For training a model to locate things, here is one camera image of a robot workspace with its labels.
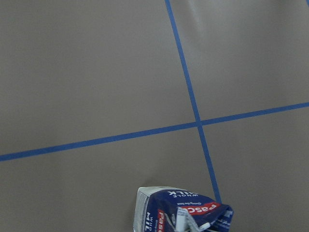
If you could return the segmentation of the blue white milk carton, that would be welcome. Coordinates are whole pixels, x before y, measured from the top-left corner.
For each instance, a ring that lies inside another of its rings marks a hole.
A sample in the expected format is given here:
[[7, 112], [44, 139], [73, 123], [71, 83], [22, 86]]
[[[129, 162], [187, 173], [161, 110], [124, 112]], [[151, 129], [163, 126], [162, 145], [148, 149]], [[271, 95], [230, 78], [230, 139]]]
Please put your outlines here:
[[135, 232], [227, 232], [233, 209], [185, 189], [140, 187], [137, 192]]

